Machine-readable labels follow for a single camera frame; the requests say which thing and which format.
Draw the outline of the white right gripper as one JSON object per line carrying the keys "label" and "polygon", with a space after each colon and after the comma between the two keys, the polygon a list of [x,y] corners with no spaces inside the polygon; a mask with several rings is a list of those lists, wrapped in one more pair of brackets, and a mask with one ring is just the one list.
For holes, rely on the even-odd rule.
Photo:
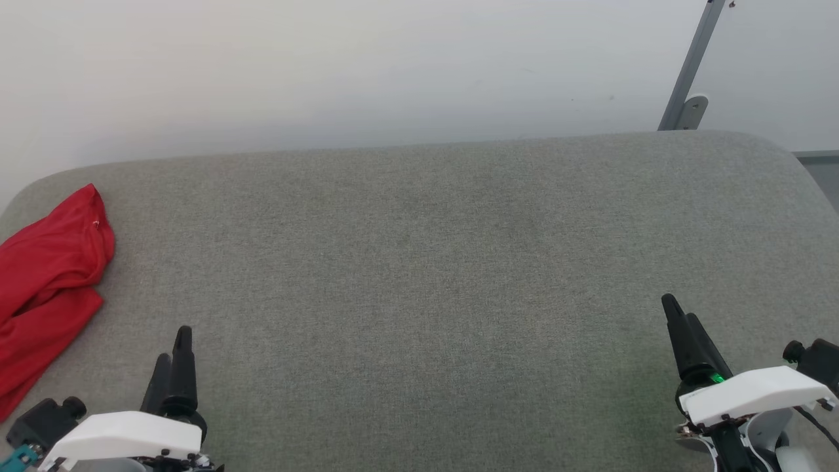
{"label": "white right gripper", "polygon": [[812,410],[836,407],[835,393],[787,366],[733,376],[698,316],[672,294],[661,302],[680,380],[700,370],[712,377],[710,385],[675,397],[686,419],[677,427],[684,447],[707,452],[714,471],[819,471],[786,429],[795,412],[818,424]]}

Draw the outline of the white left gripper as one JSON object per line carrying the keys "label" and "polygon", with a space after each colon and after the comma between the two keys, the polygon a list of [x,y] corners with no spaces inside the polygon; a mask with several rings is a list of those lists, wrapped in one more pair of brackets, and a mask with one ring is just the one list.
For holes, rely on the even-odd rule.
{"label": "white left gripper", "polygon": [[181,326],[172,349],[160,353],[140,410],[94,414],[84,403],[45,400],[48,443],[39,471],[71,471],[90,462],[119,471],[222,471],[201,447],[206,422],[197,410],[192,329]]}

